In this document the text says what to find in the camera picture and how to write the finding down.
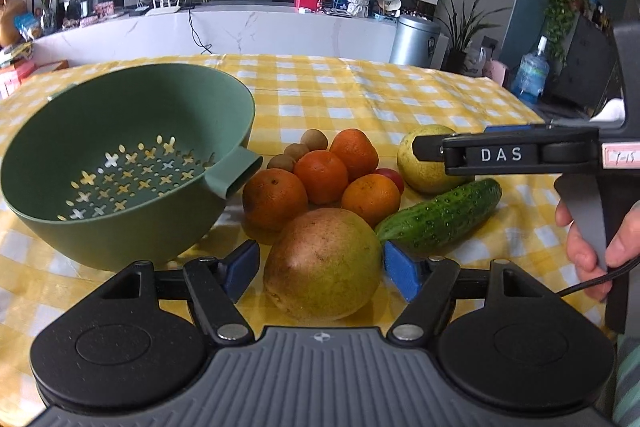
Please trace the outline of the person's right hand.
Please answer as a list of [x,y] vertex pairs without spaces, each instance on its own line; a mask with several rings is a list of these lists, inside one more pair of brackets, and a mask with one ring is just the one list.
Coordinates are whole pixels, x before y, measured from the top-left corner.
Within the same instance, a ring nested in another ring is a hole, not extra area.
[[[576,274],[581,282],[587,282],[606,273],[598,267],[597,254],[580,234],[570,210],[562,200],[555,209],[555,223],[558,227],[567,227],[566,255],[575,265]],[[605,251],[606,264],[610,268],[619,268],[626,262],[638,257],[640,253],[640,210],[636,202],[626,214],[620,229]]]

